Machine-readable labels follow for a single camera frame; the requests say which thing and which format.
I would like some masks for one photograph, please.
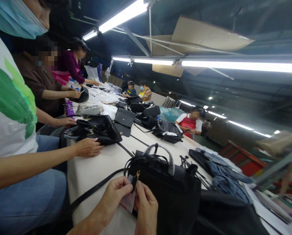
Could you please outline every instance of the ceiling light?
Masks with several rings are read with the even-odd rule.
[[[265,135],[265,134],[262,134],[262,133],[260,133],[260,132],[257,132],[257,131],[254,131],[254,132],[255,132],[255,133],[257,133],[257,134],[263,135],[263,136],[265,136],[265,137],[271,138],[271,136],[270,136],[270,135]]]
[[[145,63],[145,64],[158,64],[158,65],[172,65],[172,60],[147,60],[147,59],[135,59],[135,63]]]
[[[137,0],[132,5],[118,13],[116,16],[109,19],[106,23],[99,27],[99,31],[102,33],[140,15],[141,13],[147,11],[148,3],[144,4],[144,0]]]
[[[118,60],[118,61],[124,61],[124,62],[131,62],[130,59],[125,59],[125,58],[118,58],[118,57],[113,57],[113,60]]]
[[[88,39],[91,39],[91,38],[95,37],[97,34],[98,34],[97,31],[93,30],[93,31],[91,31],[90,33],[86,34],[86,35],[83,37],[83,39],[84,39],[85,41],[87,41]]]
[[[220,114],[216,114],[216,113],[214,113],[214,112],[208,112],[209,114],[212,114],[212,115],[214,115],[214,116],[217,116],[217,117],[219,117],[219,118],[223,118],[223,119],[225,119],[226,117],[224,117],[224,116],[221,116]]]
[[[233,121],[228,121],[228,122],[229,122],[229,123],[232,123],[232,124],[234,124],[234,125],[236,125],[236,126],[239,126],[239,127],[245,128],[245,129],[247,129],[247,130],[253,131],[253,129],[251,129],[251,128],[249,128],[249,127],[246,127],[246,126],[243,126],[243,125],[241,125],[241,124],[239,124],[239,123],[236,123],[236,122],[233,122]]]
[[[182,61],[183,66],[204,67],[216,69],[237,69],[268,72],[291,72],[290,63],[250,63],[250,62],[224,62],[224,61]]]

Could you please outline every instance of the metal beam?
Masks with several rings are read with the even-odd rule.
[[[151,54],[147,51],[147,49],[138,41],[138,39],[133,35],[133,33],[129,30],[126,25],[122,26],[122,29],[126,32],[126,34],[135,42],[135,44],[145,53],[146,56],[151,57]]]

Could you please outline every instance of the face mask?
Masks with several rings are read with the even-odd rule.
[[[26,39],[48,32],[22,0],[0,1],[0,30]]]

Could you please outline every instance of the white t-shirt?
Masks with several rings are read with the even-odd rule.
[[[0,157],[37,151],[36,120],[34,95],[0,39]]]
[[[181,116],[176,119],[178,123],[183,121],[184,118],[188,117],[189,118],[190,114],[182,114]],[[201,132],[201,127],[202,127],[202,120],[198,119],[196,120],[196,131]]]

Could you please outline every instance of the bag handle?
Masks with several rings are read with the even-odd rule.
[[[164,146],[162,146],[158,143],[150,145],[145,150],[145,152],[143,152],[143,155],[150,155],[150,151],[153,149],[153,147],[155,147],[155,155],[157,153],[158,147],[163,148],[169,154],[168,173],[173,176],[175,173],[175,165],[174,165],[173,157],[172,157],[171,152],[169,150],[167,150]]]

